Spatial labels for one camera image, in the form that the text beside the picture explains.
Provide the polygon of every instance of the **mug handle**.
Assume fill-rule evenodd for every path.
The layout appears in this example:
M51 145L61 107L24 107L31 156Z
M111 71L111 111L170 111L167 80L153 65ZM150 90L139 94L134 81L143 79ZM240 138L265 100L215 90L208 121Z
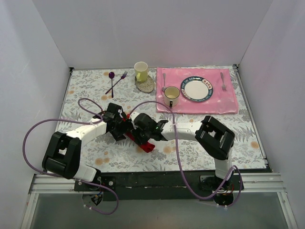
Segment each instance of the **mug handle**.
M137 74L137 81L140 81L140 75L141 75L141 73Z

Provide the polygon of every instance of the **purple spoon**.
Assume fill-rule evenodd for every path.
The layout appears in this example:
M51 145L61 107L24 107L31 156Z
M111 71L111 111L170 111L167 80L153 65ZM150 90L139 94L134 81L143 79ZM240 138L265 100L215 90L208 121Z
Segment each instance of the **purple spoon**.
M113 78L114 78L114 72L109 72L109 78L111 79L111 98L113 98L113 85L112 85L112 82L113 82Z
M118 80L118 82L119 82L120 80L124 79L126 76L127 76L127 72L124 72L124 74L121 76L121 78ZM113 87L111 87L108 91L106 91L105 94L108 94L109 91L110 91Z

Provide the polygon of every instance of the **beige mug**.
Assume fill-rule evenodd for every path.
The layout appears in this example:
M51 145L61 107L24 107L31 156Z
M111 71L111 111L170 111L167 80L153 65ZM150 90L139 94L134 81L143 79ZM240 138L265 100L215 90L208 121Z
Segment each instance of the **beige mug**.
M168 105L170 108L176 106L178 103L180 95L180 90L177 87L167 87L164 91L164 103Z
M138 82L147 81L147 76L148 76L148 65L147 65L147 63L145 63L143 61L137 62L134 65L134 71L135 71L135 76L136 76Z

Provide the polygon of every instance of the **yellow-green mug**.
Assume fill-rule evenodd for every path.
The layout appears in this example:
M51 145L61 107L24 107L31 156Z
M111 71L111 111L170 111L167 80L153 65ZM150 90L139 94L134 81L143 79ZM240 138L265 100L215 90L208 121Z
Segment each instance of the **yellow-green mug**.
M134 65L135 77L137 78L138 82L145 82L147 81L148 76L148 65L145 62L137 62Z

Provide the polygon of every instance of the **red object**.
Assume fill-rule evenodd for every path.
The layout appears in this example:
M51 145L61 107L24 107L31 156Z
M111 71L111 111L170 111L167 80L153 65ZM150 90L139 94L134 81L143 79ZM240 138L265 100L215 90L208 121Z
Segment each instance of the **red object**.
M127 132L126 133L126 135L132 140L132 141L134 141L134 137L133 137L133 135L130 133L130 132ZM144 150L146 153L150 153L153 149L154 149L154 147L155 147L155 145L153 145L153 144L151 144L151 143L149 143L149 142L147 142L146 144L143 144L143 145L138 145L142 150Z

